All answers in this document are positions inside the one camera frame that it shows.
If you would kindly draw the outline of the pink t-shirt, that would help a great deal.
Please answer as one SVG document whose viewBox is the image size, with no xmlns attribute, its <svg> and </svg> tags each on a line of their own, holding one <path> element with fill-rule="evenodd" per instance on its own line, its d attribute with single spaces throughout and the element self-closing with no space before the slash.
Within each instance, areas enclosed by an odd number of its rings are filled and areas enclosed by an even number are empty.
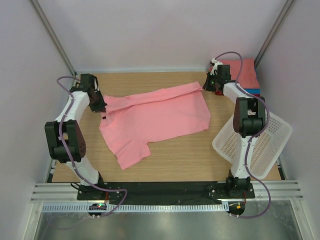
<svg viewBox="0 0 320 240">
<path fill-rule="evenodd" d="M 100 133 L 125 170 L 151 155 L 149 143 L 205 131 L 211 113 L 195 81 L 124 97 L 105 95 Z"/>
</svg>

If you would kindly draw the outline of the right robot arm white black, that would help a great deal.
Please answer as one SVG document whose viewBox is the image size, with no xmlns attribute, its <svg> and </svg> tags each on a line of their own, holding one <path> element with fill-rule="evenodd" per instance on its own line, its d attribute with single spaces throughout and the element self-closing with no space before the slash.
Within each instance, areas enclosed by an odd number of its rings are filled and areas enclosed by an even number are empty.
<svg viewBox="0 0 320 240">
<path fill-rule="evenodd" d="M 242 198 L 250 191 L 250 158 L 257 137 L 265 129 L 266 117 L 264 100 L 245 91 L 236 80 L 232 80 L 228 64 L 220 61 L 210 63 L 203 89 L 220 92 L 235 103 L 232 127 L 237 136 L 235 159 L 224 183 L 213 183 L 209 197 L 218 199 Z"/>
</svg>

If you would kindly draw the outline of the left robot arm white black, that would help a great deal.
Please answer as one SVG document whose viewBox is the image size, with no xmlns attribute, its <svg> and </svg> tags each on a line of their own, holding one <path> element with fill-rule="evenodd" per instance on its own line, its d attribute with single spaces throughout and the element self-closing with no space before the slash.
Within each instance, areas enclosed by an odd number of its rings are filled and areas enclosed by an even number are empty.
<svg viewBox="0 0 320 240">
<path fill-rule="evenodd" d="M 107 104 L 96 76 L 86 73 L 72 80 L 76 82 L 74 86 L 63 88 L 68 101 L 62 113 L 44 126 L 49 155 L 78 177 L 80 183 L 70 184 L 78 191 L 78 200 L 101 200 L 107 194 L 105 183 L 86 156 L 87 146 L 79 122 L 86 108 L 93 113 L 105 113 Z"/>
</svg>

